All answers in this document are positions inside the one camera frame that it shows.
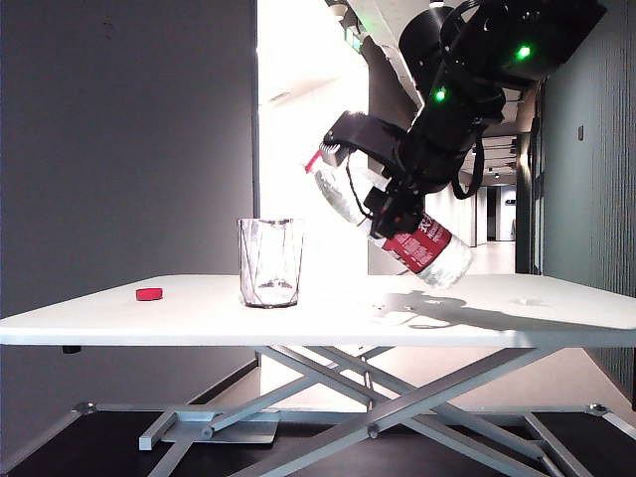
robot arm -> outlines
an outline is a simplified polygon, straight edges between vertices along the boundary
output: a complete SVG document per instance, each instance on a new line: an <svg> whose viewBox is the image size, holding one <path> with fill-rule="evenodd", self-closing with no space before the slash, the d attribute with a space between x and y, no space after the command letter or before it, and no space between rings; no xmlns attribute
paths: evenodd
<svg viewBox="0 0 636 477"><path fill-rule="evenodd" d="M472 12L467 21L462 15ZM430 8L415 17L399 49L425 107L409 131L363 113L345 112L321 145L339 165L361 150L391 179L364 205L372 235L411 233L423 198L453 184L465 199L481 185L481 136L503 120L503 87L525 90L565 63L606 12L596 0L469 0L456 9ZM476 146L473 182L464 192L458 173Z"/></svg>

water bottle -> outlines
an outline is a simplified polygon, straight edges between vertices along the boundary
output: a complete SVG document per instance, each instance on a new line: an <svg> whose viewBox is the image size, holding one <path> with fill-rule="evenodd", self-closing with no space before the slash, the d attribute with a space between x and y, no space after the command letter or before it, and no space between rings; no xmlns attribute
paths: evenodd
<svg viewBox="0 0 636 477"><path fill-rule="evenodd" d="M373 187L384 190L389 179L367 167L350 166L348 173L349 159L334 167L320 157L321 152L318 151L305 166L305 171L313 174L318 189L336 212L376 246L390 253L434 288L448 288L466 273L472 258L470 248L427 214L423 214L412 234L373 238L372 221L361 211L358 198L364 200Z"/></svg>

bottle label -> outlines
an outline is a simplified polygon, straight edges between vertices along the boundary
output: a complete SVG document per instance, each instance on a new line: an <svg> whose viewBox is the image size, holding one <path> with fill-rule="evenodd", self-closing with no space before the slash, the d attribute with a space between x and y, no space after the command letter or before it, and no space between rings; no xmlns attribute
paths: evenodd
<svg viewBox="0 0 636 477"><path fill-rule="evenodd" d="M401 261L406 268L420 273L427 268L450 243L452 234L427 214L412 234L397 234L388 239L383 249Z"/></svg>

drinking glass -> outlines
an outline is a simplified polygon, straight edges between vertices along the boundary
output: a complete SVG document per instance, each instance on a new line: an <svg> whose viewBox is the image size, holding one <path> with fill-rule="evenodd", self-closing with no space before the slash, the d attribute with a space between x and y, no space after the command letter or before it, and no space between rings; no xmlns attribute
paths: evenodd
<svg viewBox="0 0 636 477"><path fill-rule="evenodd" d="M240 292L246 306L281 308L298 302L302 245L302 221L238 220Z"/></svg>

dark gray wall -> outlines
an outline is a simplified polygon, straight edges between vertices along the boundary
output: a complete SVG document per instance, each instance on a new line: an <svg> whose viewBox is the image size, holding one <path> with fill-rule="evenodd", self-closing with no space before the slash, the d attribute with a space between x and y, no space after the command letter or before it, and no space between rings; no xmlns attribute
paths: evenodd
<svg viewBox="0 0 636 477"><path fill-rule="evenodd" d="M603 3L608 14L547 84L544 272L636 296L636 2ZM630 393L633 350L596 355Z"/></svg>
<svg viewBox="0 0 636 477"><path fill-rule="evenodd" d="M2 315L237 271L252 214L250 0L2 2ZM248 350L2 350L6 457L79 400L184 401Z"/></svg>

